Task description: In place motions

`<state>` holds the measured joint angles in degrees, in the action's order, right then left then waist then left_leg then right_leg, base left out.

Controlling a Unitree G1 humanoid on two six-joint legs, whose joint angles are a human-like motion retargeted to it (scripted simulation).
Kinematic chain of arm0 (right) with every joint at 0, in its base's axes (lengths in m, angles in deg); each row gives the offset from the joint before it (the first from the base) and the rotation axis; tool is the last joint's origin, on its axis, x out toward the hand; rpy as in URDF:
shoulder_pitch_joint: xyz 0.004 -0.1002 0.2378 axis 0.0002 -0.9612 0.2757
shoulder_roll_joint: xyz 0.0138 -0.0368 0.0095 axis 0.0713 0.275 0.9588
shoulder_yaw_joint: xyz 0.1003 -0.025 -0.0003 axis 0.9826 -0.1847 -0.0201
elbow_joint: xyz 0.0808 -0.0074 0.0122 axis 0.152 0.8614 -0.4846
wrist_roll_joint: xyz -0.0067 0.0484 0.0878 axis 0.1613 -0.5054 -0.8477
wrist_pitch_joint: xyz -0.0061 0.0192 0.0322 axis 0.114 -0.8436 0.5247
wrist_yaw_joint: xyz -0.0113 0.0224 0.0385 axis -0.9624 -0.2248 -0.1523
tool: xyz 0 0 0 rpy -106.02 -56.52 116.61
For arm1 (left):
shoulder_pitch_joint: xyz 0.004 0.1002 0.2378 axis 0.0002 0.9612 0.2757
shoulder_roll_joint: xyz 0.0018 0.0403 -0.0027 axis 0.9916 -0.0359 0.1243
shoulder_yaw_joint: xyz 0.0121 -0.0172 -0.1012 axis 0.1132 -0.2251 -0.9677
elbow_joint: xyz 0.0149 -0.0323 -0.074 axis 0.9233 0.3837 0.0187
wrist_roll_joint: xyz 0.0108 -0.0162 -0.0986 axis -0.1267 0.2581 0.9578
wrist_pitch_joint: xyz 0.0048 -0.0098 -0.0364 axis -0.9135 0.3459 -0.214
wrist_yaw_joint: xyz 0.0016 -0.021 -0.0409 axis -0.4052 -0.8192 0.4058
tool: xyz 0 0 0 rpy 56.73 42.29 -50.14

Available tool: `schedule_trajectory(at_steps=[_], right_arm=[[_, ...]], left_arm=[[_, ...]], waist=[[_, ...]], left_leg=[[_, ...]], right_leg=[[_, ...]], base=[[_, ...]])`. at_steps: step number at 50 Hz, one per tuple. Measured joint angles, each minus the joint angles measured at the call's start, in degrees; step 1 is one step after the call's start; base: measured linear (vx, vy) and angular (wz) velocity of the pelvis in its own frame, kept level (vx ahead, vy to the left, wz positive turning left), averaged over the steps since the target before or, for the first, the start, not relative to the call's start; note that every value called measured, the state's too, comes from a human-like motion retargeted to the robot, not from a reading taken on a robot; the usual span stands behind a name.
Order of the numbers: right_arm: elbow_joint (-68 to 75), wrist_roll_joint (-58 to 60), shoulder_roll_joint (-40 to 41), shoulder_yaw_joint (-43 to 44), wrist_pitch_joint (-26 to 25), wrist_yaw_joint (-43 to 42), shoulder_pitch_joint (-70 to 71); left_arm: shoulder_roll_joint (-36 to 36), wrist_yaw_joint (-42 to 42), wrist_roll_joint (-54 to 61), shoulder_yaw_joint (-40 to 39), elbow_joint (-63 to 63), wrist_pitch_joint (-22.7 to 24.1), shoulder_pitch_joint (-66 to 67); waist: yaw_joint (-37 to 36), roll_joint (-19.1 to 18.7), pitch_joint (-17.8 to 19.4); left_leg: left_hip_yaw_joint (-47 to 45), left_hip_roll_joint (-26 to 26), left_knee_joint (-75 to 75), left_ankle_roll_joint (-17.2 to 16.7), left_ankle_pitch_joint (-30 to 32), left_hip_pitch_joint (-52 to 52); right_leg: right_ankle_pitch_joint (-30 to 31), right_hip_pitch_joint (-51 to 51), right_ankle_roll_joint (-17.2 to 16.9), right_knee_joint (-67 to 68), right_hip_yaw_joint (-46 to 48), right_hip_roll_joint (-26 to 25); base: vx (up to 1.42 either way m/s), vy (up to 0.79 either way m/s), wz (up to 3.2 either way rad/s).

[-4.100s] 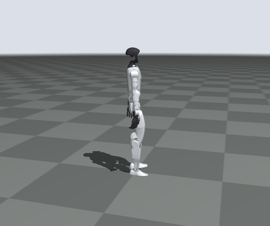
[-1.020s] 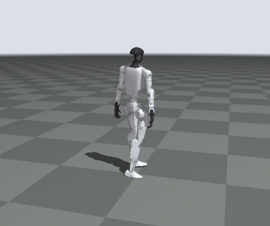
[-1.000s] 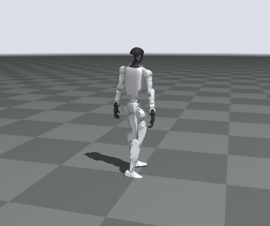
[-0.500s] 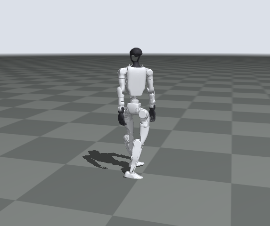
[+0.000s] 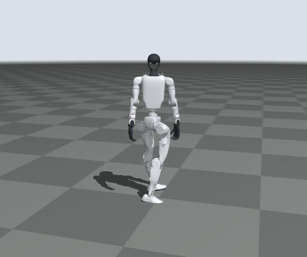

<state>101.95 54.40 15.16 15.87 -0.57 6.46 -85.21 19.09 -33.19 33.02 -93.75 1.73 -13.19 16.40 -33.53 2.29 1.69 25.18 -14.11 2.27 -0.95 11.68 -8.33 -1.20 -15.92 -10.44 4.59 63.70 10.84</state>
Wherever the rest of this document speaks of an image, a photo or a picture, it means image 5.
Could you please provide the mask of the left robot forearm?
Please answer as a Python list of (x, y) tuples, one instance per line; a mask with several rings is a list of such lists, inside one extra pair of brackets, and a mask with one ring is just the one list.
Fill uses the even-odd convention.
[(136, 118), (136, 106), (133, 106), (133, 98), (130, 98), (130, 112), (129, 112), (129, 120), (128, 120), (128, 124), (130, 125), (130, 121), (133, 120), (134, 124), (135, 124), (135, 118)]

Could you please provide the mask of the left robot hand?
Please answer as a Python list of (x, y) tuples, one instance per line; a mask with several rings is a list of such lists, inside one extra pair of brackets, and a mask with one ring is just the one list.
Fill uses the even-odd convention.
[(129, 126), (129, 138), (132, 140), (132, 141), (136, 141), (136, 139), (134, 139), (133, 138), (133, 127), (134, 127), (134, 121), (133, 120), (131, 120), (130, 121), (130, 125), (128, 125)]

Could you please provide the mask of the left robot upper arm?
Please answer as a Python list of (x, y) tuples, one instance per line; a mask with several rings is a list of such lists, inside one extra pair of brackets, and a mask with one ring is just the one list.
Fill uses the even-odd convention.
[(133, 86), (132, 86), (133, 105), (139, 104), (139, 100), (138, 100), (139, 91), (140, 91), (139, 85), (142, 83), (142, 78), (143, 77), (135, 77), (133, 80)]

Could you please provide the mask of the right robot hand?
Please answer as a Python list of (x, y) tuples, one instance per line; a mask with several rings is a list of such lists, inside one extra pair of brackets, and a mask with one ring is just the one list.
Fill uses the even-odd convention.
[(172, 134), (173, 132), (174, 132), (174, 135), (173, 135), (173, 137), (171, 138), (171, 139), (173, 139), (173, 140), (177, 140), (178, 138), (179, 138), (179, 135), (180, 135), (180, 129), (179, 129), (179, 120), (177, 120), (177, 122), (176, 122), (177, 124), (174, 124), (173, 123), (173, 125), (174, 125), (174, 129), (172, 130), (172, 132), (170, 133), (170, 134)]

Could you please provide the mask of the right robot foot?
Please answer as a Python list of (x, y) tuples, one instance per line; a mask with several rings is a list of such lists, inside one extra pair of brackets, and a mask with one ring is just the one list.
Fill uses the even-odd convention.
[(148, 197), (148, 196), (150, 196), (150, 195), (144, 194), (143, 197), (142, 197), (142, 201), (151, 202), (151, 203), (162, 203), (163, 202), (162, 200), (156, 198), (155, 196), (153, 196), (152, 198), (151, 198), (151, 196), (150, 197)]

